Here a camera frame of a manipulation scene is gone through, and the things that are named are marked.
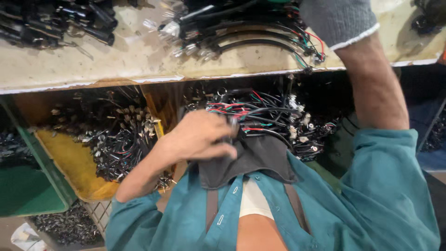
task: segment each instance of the plastic bag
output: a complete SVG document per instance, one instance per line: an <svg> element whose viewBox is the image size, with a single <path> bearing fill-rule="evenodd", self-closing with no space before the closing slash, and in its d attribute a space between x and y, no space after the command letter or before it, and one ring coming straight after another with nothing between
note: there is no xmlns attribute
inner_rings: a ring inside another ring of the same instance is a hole
<svg viewBox="0 0 446 251"><path fill-rule="evenodd" d="M25 251L52 251L28 223L23 223L14 231L11 243Z"/></svg>

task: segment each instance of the wire harness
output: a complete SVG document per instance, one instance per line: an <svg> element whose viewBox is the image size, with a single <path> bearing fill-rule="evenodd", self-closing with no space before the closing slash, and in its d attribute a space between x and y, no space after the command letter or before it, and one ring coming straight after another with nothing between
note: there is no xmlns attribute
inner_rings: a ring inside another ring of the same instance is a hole
<svg viewBox="0 0 446 251"><path fill-rule="evenodd" d="M158 31L163 40L174 46L175 57L194 54L206 62L238 46L276 46L291 52L305 72L311 73L313 67L302 55L311 56L314 64L322 63L324 47L317 36L305 31L307 27L301 20L299 5L299 1L249 0L220 4L207 1L203 5L177 1L167 7L168 19ZM320 42L320 52L313 38Z"/></svg>

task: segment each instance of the forearm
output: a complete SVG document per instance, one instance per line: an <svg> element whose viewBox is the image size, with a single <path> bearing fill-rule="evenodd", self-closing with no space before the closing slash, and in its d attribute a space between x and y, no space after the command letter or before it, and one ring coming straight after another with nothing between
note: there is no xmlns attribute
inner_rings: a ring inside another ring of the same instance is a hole
<svg viewBox="0 0 446 251"><path fill-rule="evenodd" d="M361 125L408 129L409 115L403 92L384 55L378 33L335 52L347 68Z"/></svg>
<svg viewBox="0 0 446 251"><path fill-rule="evenodd" d="M127 202L149 194L157 185L158 176L168 166L175 163L171 157L154 148L139 164L125 177L116 192L116 200Z"/></svg>

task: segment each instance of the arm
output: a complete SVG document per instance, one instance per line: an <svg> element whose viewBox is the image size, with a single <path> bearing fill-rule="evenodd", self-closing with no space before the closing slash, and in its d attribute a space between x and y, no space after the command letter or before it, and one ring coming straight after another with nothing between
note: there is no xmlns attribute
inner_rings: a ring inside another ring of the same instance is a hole
<svg viewBox="0 0 446 251"><path fill-rule="evenodd" d="M116 200L127 202L150 193L161 172L181 160L224 155L235 159L237 151L233 146L214 144L216 140L234 133L225 117L205 110L188 113L172 132L158 140L150 153L127 175L116 192Z"/></svg>
<svg viewBox="0 0 446 251"><path fill-rule="evenodd" d="M107 225L107 250L146 250L162 218L156 206L161 196L153 191L160 173L185 159L224 155L235 159L237 151L233 146L215 144L216 140L234 133L236 130L226 123L226 118L199 110L187 114L172 132L160 138L116 192Z"/></svg>
<svg viewBox="0 0 446 251"><path fill-rule="evenodd" d="M437 250L429 190L415 158L417 133L400 84L375 33L335 51L344 62L360 123L342 196L379 250Z"/></svg>
<svg viewBox="0 0 446 251"><path fill-rule="evenodd" d="M335 51L353 86L356 114L364 127L409 129L409 114L400 83L375 33Z"/></svg>

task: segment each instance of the person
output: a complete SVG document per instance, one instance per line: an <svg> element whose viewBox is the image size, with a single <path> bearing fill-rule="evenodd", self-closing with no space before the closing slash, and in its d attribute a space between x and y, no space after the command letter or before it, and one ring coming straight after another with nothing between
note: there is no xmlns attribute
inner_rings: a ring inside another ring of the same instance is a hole
<svg viewBox="0 0 446 251"><path fill-rule="evenodd" d="M355 156L339 181L341 193L288 152L298 176L292 185L252 172L219 188L212 199L197 171L188 169L162 214L153 188L166 167L182 160L237 158L233 146L215 143L235 133L226 119L198 110L160 138L123 180L107 226L108 250L438 250L437 222L415 158L417 132L409 129L404 96L370 4L307 0L301 12L344 63L358 120L368 128L355 135ZM344 23L327 22L330 18ZM354 27L344 31L345 22ZM217 210L209 215L210 200Z"/></svg>

